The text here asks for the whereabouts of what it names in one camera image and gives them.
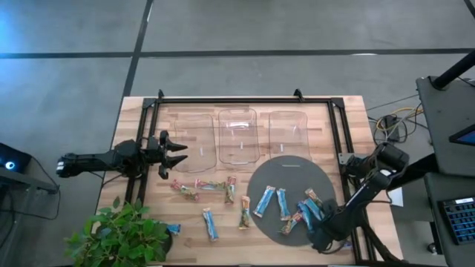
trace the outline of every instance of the gray circular tray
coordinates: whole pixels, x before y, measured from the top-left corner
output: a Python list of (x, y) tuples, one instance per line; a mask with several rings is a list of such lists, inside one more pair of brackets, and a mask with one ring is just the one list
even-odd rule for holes
[(276, 191), (279, 188), (286, 190), (287, 207), (293, 215), (297, 211), (298, 201), (307, 198), (305, 190), (308, 188), (312, 188), (323, 201), (335, 199), (335, 191), (327, 174), (307, 159), (298, 156), (279, 156), (262, 164), (253, 173), (247, 187), (247, 195), (251, 199), (251, 217), (266, 236), (281, 245), (310, 244), (307, 239), (307, 226), (303, 220), (292, 229), (289, 235), (279, 232), (286, 225), (286, 221), (281, 220), (276, 192), (272, 195), (262, 218), (253, 213), (268, 185), (275, 187)]

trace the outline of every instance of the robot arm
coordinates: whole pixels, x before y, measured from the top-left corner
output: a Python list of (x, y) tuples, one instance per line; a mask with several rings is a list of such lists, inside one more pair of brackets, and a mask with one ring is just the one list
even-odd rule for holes
[(345, 240), (354, 228), (362, 227), (383, 259), (397, 261), (367, 224), (363, 210), (393, 179), (404, 174), (408, 162), (409, 156), (389, 143), (378, 145), (366, 158), (352, 156), (344, 166), (344, 175), (364, 178), (364, 181), (345, 205), (338, 207), (335, 200), (323, 203), (325, 218), (315, 222), (315, 231), (309, 233), (312, 247), (319, 252), (326, 251), (333, 240)]
[(84, 171), (118, 171), (127, 177), (138, 177), (147, 165), (161, 163), (159, 175), (168, 179), (167, 168), (173, 168), (187, 156), (167, 156), (168, 151), (187, 149), (185, 145), (174, 144), (168, 132), (160, 133), (160, 140), (151, 137), (147, 148), (140, 148), (134, 140), (127, 140), (103, 154), (65, 154), (58, 160), (56, 173), (60, 177), (77, 176)]

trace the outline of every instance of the gray floor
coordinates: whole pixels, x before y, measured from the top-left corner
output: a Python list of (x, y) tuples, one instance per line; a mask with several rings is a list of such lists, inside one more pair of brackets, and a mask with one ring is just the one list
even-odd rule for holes
[[(0, 53), (132, 52), (146, 0), (0, 0)], [(475, 20), (463, 0), (155, 0), (143, 51), (265, 49), (441, 49), (475, 46)], [(438, 75), (462, 54), (267, 56), (141, 59), (132, 96), (364, 96), (368, 108), (415, 94), (415, 79)], [(66, 152), (111, 144), (130, 59), (0, 59), (0, 142), (40, 159), (50, 173)], [(475, 77), (470, 71), (466, 76)], [(369, 112), (379, 117), (418, 104), (412, 98)], [(419, 128), (405, 149), (431, 152)], [(60, 266), (64, 237), (94, 212), (100, 181), (57, 178), (59, 218), (25, 220), (15, 266)], [(444, 265), (425, 250), (431, 235), (424, 190), (404, 187), (393, 208), (404, 258)], [(38, 196), (29, 212), (53, 214), (56, 196)]]

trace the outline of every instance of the blue keyboard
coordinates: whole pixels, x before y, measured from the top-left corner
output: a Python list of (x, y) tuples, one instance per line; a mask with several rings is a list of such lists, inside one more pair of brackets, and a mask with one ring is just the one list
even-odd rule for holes
[(475, 197), (439, 202), (457, 245), (475, 242)]

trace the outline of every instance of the snack bar wrapper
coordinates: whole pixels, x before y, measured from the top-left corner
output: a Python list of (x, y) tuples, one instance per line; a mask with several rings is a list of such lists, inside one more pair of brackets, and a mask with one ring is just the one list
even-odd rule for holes
[(225, 190), (226, 182), (204, 182), (200, 179), (194, 181), (194, 187), (203, 190)]
[(240, 213), (239, 230), (246, 230), (249, 229), (249, 221), (251, 220), (251, 216), (249, 215), (251, 199), (247, 196), (242, 196), (240, 200), (243, 203), (243, 208)]
[(290, 220), (290, 212), (287, 208), (287, 201), (285, 200), (285, 189), (280, 188), (277, 190), (277, 198), (279, 200), (279, 206), (281, 207), (281, 220)]
[(266, 190), (264, 191), (264, 195), (261, 197), (261, 200), (258, 203), (258, 206), (255, 207), (254, 214), (256, 214), (258, 217), (262, 218), (264, 211), (267, 208), (267, 205), (269, 204), (270, 198), (274, 194), (275, 187), (272, 187), (270, 185), (267, 186)]
[(292, 219), (287, 221), (287, 224), (281, 229), (281, 233), (288, 235), (294, 226), (302, 220), (302, 213), (299, 211), (292, 216)]
[(317, 206), (317, 204), (315, 204), (311, 198), (307, 198), (304, 201), (304, 203), (305, 203), (305, 205), (307, 205), (307, 207), (309, 207), (309, 210), (313, 213), (313, 216), (315, 216), (315, 218), (321, 220), (322, 214), (321, 214), (320, 208)]
[(218, 239), (216, 228), (214, 226), (213, 214), (210, 208), (203, 209), (203, 217), (206, 222), (206, 229), (208, 230), (209, 240), (216, 241)]
[(312, 227), (312, 216), (310, 214), (309, 208), (305, 205), (303, 201), (299, 201), (298, 204), (298, 210), (302, 213), (302, 219), (304, 219), (305, 224), (307, 224), (307, 228), (309, 229), (310, 232), (313, 232), (313, 227)]
[(173, 180), (173, 183), (170, 185), (171, 188), (180, 191), (180, 193), (185, 196), (188, 200), (198, 201), (199, 196), (198, 193), (190, 190), (186, 186), (180, 184), (177, 180)]
[(180, 234), (181, 224), (167, 225), (166, 228), (174, 235)]
[(319, 197), (317, 197), (317, 194), (313, 191), (313, 189), (308, 188), (307, 190), (305, 190), (305, 194), (309, 198), (311, 198), (313, 200), (313, 202), (318, 205), (318, 207), (320, 207), (320, 208), (322, 207), (323, 201), (321, 201), (321, 199)]
[(235, 187), (236, 177), (228, 177), (228, 182), (226, 183), (226, 198), (224, 199), (226, 204), (234, 204), (236, 191)]

